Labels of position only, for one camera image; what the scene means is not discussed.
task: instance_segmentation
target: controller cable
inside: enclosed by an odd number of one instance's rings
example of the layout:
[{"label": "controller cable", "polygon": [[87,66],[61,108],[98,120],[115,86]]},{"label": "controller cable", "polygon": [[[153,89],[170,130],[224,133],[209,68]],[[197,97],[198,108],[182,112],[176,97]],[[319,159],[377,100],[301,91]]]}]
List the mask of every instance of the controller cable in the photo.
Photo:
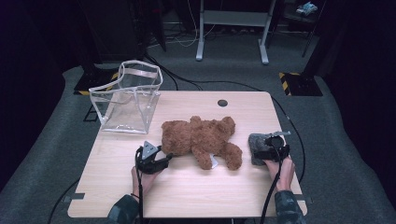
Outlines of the controller cable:
[{"label": "controller cable", "polygon": [[142,153],[141,150],[137,150],[136,154],[134,155],[134,164],[136,168],[136,175],[137,175],[137,180],[139,183],[139,219],[140,219],[140,224],[144,224],[144,219],[143,219],[143,186],[142,186],[142,176],[143,172],[140,172],[139,174],[139,168],[137,165],[137,155]]},{"label": "controller cable", "polygon": [[277,159],[279,160],[279,169],[277,170],[277,173],[275,175],[275,178],[273,180],[271,188],[268,191],[267,198],[265,199],[264,207],[262,209],[262,218],[260,219],[260,224],[264,223],[265,214],[267,213],[268,203],[270,202],[270,199],[271,199],[271,196],[272,196],[272,194],[274,192],[277,180],[280,177],[280,171],[282,170],[282,162],[283,162],[283,160],[280,159],[279,152],[277,151],[277,149],[275,150],[275,152],[276,152]]},{"label": "controller cable", "polygon": [[73,182],[73,184],[71,184],[71,185],[69,186],[69,188],[67,188],[67,189],[64,191],[64,193],[61,195],[61,197],[59,197],[59,199],[56,201],[55,205],[53,205],[52,211],[51,211],[50,214],[49,214],[49,220],[48,220],[48,222],[47,222],[48,224],[50,224],[50,221],[52,220],[53,213],[55,212],[55,209],[56,209],[56,207],[58,206],[59,202],[62,200],[62,198],[64,197],[64,195],[65,195],[71,188],[73,188],[73,186],[75,186],[75,185],[77,184],[77,182],[79,181],[79,179],[80,179],[80,177],[79,177],[75,182]]}]

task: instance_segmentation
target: teddy bear arm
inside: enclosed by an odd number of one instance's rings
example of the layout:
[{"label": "teddy bear arm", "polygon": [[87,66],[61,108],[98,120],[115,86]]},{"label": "teddy bear arm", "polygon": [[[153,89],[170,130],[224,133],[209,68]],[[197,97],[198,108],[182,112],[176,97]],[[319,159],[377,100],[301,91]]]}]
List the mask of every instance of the teddy bear arm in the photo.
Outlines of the teddy bear arm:
[{"label": "teddy bear arm", "polygon": [[220,156],[225,160],[230,170],[237,170],[242,165],[242,150],[233,143],[227,143]]},{"label": "teddy bear arm", "polygon": [[203,170],[212,169],[212,160],[210,160],[210,155],[208,152],[198,147],[193,147],[191,151],[195,159],[198,161],[199,166]]}]

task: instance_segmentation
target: hole in table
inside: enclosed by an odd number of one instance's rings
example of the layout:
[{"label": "hole in table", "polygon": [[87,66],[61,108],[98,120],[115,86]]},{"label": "hole in table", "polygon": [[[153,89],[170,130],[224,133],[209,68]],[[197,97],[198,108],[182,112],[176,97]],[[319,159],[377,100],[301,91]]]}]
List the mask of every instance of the hole in table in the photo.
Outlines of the hole in table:
[{"label": "hole in table", "polygon": [[228,104],[228,102],[227,102],[226,100],[219,100],[219,101],[218,101],[218,105],[219,105],[219,106],[224,107],[224,106],[227,106],[227,104]]}]

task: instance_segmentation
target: black curtain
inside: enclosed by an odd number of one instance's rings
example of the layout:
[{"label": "black curtain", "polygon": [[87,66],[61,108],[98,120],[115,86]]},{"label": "black curtain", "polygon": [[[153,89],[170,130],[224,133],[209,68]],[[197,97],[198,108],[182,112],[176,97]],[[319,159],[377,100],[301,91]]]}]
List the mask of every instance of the black curtain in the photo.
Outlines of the black curtain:
[{"label": "black curtain", "polygon": [[0,189],[35,143],[64,91],[66,63],[53,57],[30,10],[20,0],[0,6]]},{"label": "black curtain", "polygon": [[337,51],[321,51],[333,46],[327,39],[317,46],[309,64],[317,73],[329,57],[336,54],[324,80],[340,108],[344,127],[364,161],[373,168],[390,202],[396,207],[396,3],[391,1],[353,1]]}]

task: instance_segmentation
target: gray carpet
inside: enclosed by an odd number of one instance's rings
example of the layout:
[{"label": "gray carpet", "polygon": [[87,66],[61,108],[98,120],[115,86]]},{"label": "gray carpet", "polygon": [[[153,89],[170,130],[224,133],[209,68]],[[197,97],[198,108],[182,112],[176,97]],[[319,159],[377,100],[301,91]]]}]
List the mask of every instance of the gray carpet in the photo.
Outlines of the gray carpet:
[{"label": "gray carpet", "polygon": [[[396,223],[394,208],[375,173],[361,160],[345,133],[337,104],[322,78],[316,77],[322,97],[286,96],[282,90],[278,73],[302,72],[315,43],[302,58],[304,39],[276,35],[268,49],[270,63],[262,65],[258,38],[213,36],[205,43],[201,62],[195,61],[197,42],[189,47],[167,44],[166,52],[152,47],[148,54],[181,77],[243,83],[270,92],[280,102],[304,142],[306,170],[301,186],[304,195],[313,200],[308,205],[308,223]],[[47,222],[57,199],[82,174],[99,129],[99,121],[83,122],[91,106],[89,97],[73,94],[82,73],[80,67],[64,73],[66,87],[61,101],[0,194],[0,223]],[[163,76],[161,90],[175,90],[172,79],[165,73]],[[178,80],[177,84],[183,91],[197,90],[188,82]],[[204,91],[256,91],[235,83],[198,84]],[[277,105],[276,111],[283,130],[293,132],[286,140],[300,176],[303,152],[298,136]],[[75,188],[66,195],[70,196]],[[68,206],[69,203],[59,203],[51,223],[107,223],[103,218],[71,218],[67,215]]]}]

